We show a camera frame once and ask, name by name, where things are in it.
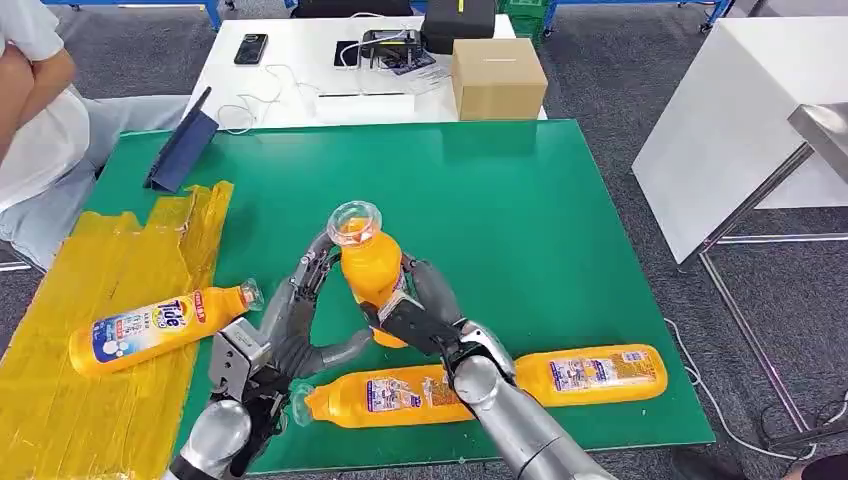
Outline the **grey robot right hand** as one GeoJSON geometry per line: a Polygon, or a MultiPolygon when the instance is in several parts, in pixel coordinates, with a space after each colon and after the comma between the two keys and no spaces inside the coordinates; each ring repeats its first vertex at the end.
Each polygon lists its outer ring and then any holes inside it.
{"type": "Polygon", "coordinates": [[[431,262],[403,253],[402,267],[412,279],[418,302],[431,316],[451,325],[464,319],[453,289],[431,262]]]}

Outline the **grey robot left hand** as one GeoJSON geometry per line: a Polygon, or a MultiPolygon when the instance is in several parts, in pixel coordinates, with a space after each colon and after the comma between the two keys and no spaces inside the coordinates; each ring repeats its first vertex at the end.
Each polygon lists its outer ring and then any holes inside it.
{"type": "Polygon", "coordinates": [[[373,339],[363,328],[341,343],[316,346],[311,329],[321,288],[340,259],[330,236],[318,234],[283,278],[265,308],[260,335],[270,344],[268,364],[290,379],[305,379],[356,358],[373,339]]]}

